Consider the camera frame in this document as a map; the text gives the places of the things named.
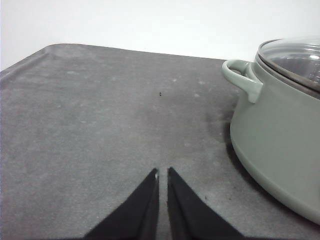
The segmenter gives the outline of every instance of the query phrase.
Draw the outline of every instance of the pot body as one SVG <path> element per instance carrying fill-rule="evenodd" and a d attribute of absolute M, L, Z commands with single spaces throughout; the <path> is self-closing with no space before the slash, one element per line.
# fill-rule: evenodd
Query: pot body
<path fill-rule="evenodd" d="M 320 224 L 320 99 L 284 83 L 256 62 L 241 68 L 237 61 L 244 61 L 231 61 L 223 64 L 223 74 L 244 89 L 230 126 L 239 160 L 276 199 Z"/>

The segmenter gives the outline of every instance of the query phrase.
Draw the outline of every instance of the metal rim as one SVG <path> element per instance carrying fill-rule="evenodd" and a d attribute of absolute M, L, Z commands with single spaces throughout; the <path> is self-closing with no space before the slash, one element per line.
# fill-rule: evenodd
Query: metal rim
<path fill-rule="evenodd" d="M 282 75 L 281 73 L 273 70 L 271 67 L 269 67 L 264 61 L 263 59 L 259 56 L 259 54 L 257 53 L 255 56 L 255 61 L 257 64 L 259 64 L 267 73 L 269 73 L 270 75 L 272 75 L 273 77 L 275 77 L 276 79 L 280 80 L 281 82 L 299 90 L 300 92 L 303 92 L 311 97 L 314 97 L 316 99 L 320 100 L 320 92 L 309 88 L 307 86 L 304 86 L 296 81 L 292 81 L 291 79 L 287 78 L 286 76 Z"/>
<path fill-rule="evenodd" d="M 302 85 L 306 88 L 308 88 L 309 90 L 315 91 L 316 93 L 320 94 L 320 84 L 312 82 L 311 80 L 297 75 L 291 71 L 286 70 L 285 68 L 275 64 L 273 61 L 269 60 L 263 53 L 262 53 L 262 47 L 268 43 L 277 41 L 280 39 L 275 39 L 275 40 L 269 40 L 266 41 L 262 44 L 260 44 L 259 48 L 258 48 L 258 52 L 257 52 L 257 59 L 260 59 L 264 64 L 263 65 L 267 65 L 269 68 L 271 68 L 273 70 L 273 72 L 278 72 L 279 74 L 281 74 L 282 77 L 286 77 L 286 82 L 288 83 L 289 81 L 294 81 L 296 83 L 298 83 L 299 85 Z"/>

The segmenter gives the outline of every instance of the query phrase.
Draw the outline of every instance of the cooking pot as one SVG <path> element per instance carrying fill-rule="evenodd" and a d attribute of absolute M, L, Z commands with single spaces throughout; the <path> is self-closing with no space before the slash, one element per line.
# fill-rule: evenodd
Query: cooking pot
<path fill-rule="evenodd" d="M 320 224 L 320 36 L 267 41 L 255 62 L 227 60 L 222 72 L 243 90 L 230 125 L 239 160 L 276 199 Z"/>

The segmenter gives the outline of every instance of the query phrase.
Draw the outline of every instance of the gray countertop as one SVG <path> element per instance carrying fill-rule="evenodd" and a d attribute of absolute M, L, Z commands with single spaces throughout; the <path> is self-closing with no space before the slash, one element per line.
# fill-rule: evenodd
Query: gray countertop
<path fill-rule="evenodd" d="M 246 236 L 320 238 L 266 193 L 231 145 L 238 89 L 223 60 L 79 44 L 1 72 L 1 238 L 81 237 L 156 167 L 157 239 L 171 239 L 167 168 Z"/>

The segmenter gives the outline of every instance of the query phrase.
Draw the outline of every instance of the white background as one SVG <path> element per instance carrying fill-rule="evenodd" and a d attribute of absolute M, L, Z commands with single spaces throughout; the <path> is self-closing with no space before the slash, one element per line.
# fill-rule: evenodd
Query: white background
<path fill-rule="evenodd" d="M 260 43 L 320 35 L 320 0 L 2 0 L 1 70 L 81 43 L 252 61 Z"/>

